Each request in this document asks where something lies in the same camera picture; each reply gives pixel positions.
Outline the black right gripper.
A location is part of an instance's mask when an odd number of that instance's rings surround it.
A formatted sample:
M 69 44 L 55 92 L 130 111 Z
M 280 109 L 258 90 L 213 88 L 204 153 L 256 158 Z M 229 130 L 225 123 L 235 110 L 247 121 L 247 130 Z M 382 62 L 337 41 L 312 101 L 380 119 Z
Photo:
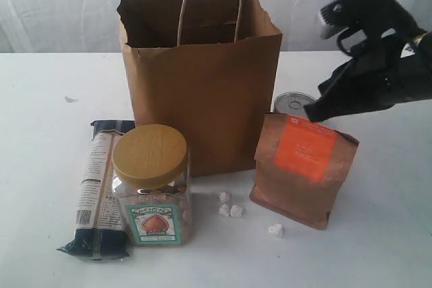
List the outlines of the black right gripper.
M 321 97 L 304 106 L 309 121 L 384 111 L 402 99 L 424 99 L 426 32 L 412 15 L 396 0 L 334 1 L 342 2 L 340 20 L 346 24 L 334 37 L 349 60 L 319 84 Z

